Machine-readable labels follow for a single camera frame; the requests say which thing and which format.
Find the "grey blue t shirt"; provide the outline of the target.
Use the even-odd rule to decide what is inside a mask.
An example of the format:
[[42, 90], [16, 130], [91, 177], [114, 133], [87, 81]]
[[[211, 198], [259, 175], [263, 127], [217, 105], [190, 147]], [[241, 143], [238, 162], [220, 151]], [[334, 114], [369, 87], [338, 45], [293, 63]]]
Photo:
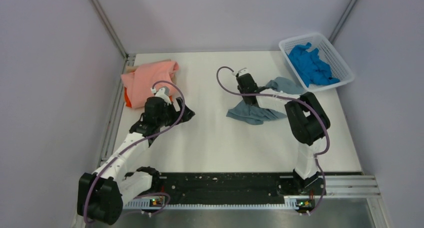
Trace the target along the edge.
[[[305, 93], [305, 90], [301, 86], [296, 85], [293, 81], [284, 77], [276, 77], [270, 80], [265, 87], [286, 94], [300, 95]], [[287, 117], [285, 113], [248, 105], [244, 101], [238, 103], [234, 108], [229, 109], [226, 116], [246, 122], [250, 125], [261, 125], [264, 122], [280, 120]]]

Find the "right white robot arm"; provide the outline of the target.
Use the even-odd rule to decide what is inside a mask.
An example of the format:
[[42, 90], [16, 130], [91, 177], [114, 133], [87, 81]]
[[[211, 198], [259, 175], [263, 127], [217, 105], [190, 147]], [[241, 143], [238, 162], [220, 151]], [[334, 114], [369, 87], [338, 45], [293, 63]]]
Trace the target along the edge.
[[259, 87], [250, 73], [239, 72], [237, 88], [249, 105], [284, 113], [291, 132], [298, 142], [297, 161], [293, 170], [293, 188], [299, 194], [313, 189], [325, 192], [323, 171], [318, 164], [318, 153], [329, 144], [330, 121], [313, 93], [302, 95], [277, 92]]

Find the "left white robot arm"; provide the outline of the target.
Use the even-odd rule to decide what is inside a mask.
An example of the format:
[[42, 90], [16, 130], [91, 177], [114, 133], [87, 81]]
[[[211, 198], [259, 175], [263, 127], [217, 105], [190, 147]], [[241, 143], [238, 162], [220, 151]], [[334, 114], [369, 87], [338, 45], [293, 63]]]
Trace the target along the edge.
[[131, 168], [159, 135], [195, 115], [183, 97], [177, 97], [175, 102], [178, 109], [169, 98], [148, 98], [144, 112], [130, 127], [119, 148], [95, 171], [80, 177], [76, 212], [86, 223], [113, 225], [128, 202], [143, 192], [154, 195], [160, 190], [156, 169], [140, 167], [132, 171]]

